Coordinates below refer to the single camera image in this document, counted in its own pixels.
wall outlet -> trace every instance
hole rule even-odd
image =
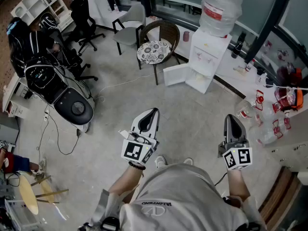
[[[49,118],[49,110],[45,111],[44,121],[47,121]]]

floral cushion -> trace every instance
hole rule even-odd
[[[158,64],[171,52],[171,48],[162,41],[146,42],[137,51],[137,57],[146,64]]]

chair cushion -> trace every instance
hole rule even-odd
[[[114,41],[126,45],[132,45],[137,43],[136,28],[135,27],[123,28],[114,35]]]
[[[137,57],[146,64],[158,64],[171,52],[171,48],[162,41],[146,42],[137,51]]]

concrete floor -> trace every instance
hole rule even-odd
[[[123,54],[118,55],[113,33],[102,30],[106,38],[97,38],[83,52],[84,63],[91,64],[84,75],[96,75],[99,81],[88,81],[92,94],[97,97],[99,91],[107,86],[116,85],[147,76],[153,73],[153,67],[143,64],[139,70],[136,60],[136,47],[121,45]],[[162,65],[176,65],[174,58]],[[56,197],[60,204],[39,203],[37,216],[45,230],[77,230],[94,212],[102,189],[107,189],[121,176],[128,163],[121,158],[123,137],[119,130],[129,130],[133,119],[141,112],[157,107],[161,113],[157,139],[160,145],[148,161],[144,173],[147,177],[154,169],[157,155],[166,157],[169,164],[182,162],[185,158],[194,159],[195,165],[206,170],[213,182],[217,182],[226,172],[223,159],[217,158],[218,144],[223,140],[224,118],[234,113],[234,106],[241,99],[227,88],[215,82],[211,83],[205,95],[186,84],[166,87],[163,73],[158,74],[159,85],[155,85],[154,75],[140,78],[134,82],[110,87],[101,92],[105,102],[96,100],[95,115],[87,134],[79,138],[74,152],[63,155],[58,151],[57,133],[52,120],[46,128],[40,148],[40,156],[48,160],[47,172],[51,175],[54,189],[68,188],[69,192]],[[20,121],[20,138],[15,149],[16,154],[29,157],[38,163],[37,146],[40,139],[40,127],[46,104],[39,98],[31,99],[31,114]],[[51,109],[51,116],[57,122],[59,145],[64,153],[72,150],[76,142],[76,129]],[[245,181],[251,194],[260,206],[270,191],[280,169],[271,155],[265,150],[253,150],[253,164],[243,170]],[[228,180],[225,178],[217,190],[228,195]]]

red clothing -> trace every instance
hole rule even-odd
[[[4,158],[7,158],[9,160],[9,166],[5,167],[4,163],[2,165],[2,170],[5,174],[7,173],[13,173],[13,167],[14,167],[14,155],[13,153],[6,152]]]

